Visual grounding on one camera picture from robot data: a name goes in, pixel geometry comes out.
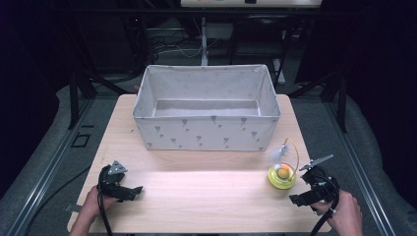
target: black cable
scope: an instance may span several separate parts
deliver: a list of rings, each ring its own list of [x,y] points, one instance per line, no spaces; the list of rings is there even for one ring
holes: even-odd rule
[[[102,175],[100,173],[100,175],[98,177],[98,184],[97,184],[97,189],[98,189],[98,194],[97,194],[98,208],[100,209],[101,218],[103,219],[104,226],[105,226],[105,229],[107,231],[107,235],[112,236],[113,233],[111,231],[111,226],[110,226],[110,223],[108,222],[107,214],[106,214],[105,208],[104,208],[104,200],[103,200],[103,194],[102,194],[102,189],[101,189],[101,182],[102,182]]]
[[[30,228],[33,225],[34,220],[36,219],[36,217],[40,213],[40,211],[46,206],[46,204],[48,204],[49,201],[51,201],[53,199],[53,197],[55,197],[55,195],[57,195],[63,188],[67,187],[67,185],[71,184],[74,180],[76,180],[78,177],[80,177],[82,174],[84,174],[90,168],[91,168],[91,165],[89,165],[82,172],[80,172],[79,174],[77,174],[76,176],[74,176],[72,179],[70,179],[69,181],[67,181],[58,190],[56,190],[47,200],[45,200],[45,202],[36,210],[36,212],[34,213],[33,217],[31,218],[31,220],[30,220],[30,222],[28,224],[27,230],[25,232],[25,235],[28,235],[29,234]]]
[[[320,178],[320,179],[324,179],[325,181],[327,181],[328,183],[332,184],[333,187],[337,190],[337,193],[334,197],[333,202],[331,203],[330,208],[328,209],[328,211],[325,212],[325,214],[323,214],[323,216],[319,219],[319,221],[316,223],[316,225],[314,226],[312,232],[310,233],[311,236],[316,235],[320,228],[322,228],[323,224],[329,219],[331,218],[331,216],[333,215],[337,205],[338,205],[338,201],[339,201],[339,194],[338,194],[338,188],[334,185],[333,182],[331,182],[328,178],[324,177],[324,176],[320,176],[320,175],[314,175],[313,177],[315,178]]]

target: light wood tabletop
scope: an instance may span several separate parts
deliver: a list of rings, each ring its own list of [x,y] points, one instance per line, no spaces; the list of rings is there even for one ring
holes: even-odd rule
[[[322,0],[257,0],[256,4],[245,0],[181,0],[182,7],[194,8],[319,8]]]
[[[310,190],[303,172],[289,190],[268,179],[268,157],[286,138],[298,148],[300,165],[310,160],[288,96],[277,99],[282,114],[265,151],[147,150],[132,115],[136,96],[121,95],[77,204],[97,184],[101,168],[117,160],[128,169],[121,185],[144,190],[107,211],[114,233],[310,232],[319,217],[288,198]],[[329,230],[325,223],[321,231]],[[105,232],[100,217],[90,232]]]

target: dark curtain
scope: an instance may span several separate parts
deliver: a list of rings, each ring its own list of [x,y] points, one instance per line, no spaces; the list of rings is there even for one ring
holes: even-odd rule
[[[69,82],[54,41],[55,22],[36,1],[0,6],[0,196],[25,166],[58,111],[56,91]]]
[[[396,191],[417,208],[417,18],[412,1],[373,1],[345,5],[324,0],[322,11],[361,11],[372,7],[370,22],[346,24],[318,20],[300,64],[296,82],[310,82],[333,72],[351,52],[351,42],[364,38],[345,75],[347,93],[370,124],[383,158],[383,168]]]

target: white fabric storage bin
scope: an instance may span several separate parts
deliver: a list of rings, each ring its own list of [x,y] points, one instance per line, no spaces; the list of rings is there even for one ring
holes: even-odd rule
[[[150,65],[133,110],[147,149],[265,150],[280,114],[265,65]]]

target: human hand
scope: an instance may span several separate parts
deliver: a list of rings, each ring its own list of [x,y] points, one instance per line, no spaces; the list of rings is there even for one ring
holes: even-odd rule
[[[318,210],[318,213],[325,213],[330,208],[331,203],[314,203],[311,207]],[[362,212],[358,201],[343,190],[339,190],[339,202],[336,213],[328,219],[328,224],[335,229],[340,236],[344,235],[363,235],[362,232]]]
[[[71,228],[70,235],[88,235],[89,227],[94,222],[95,218],[100,215],[100,209],[98,207],[98,189],[93,186],[87,194],[86,201],[84,202],[76,221]],[[107,210],[111,205],[116,203],[118,199],[103,196],[104,208]]]

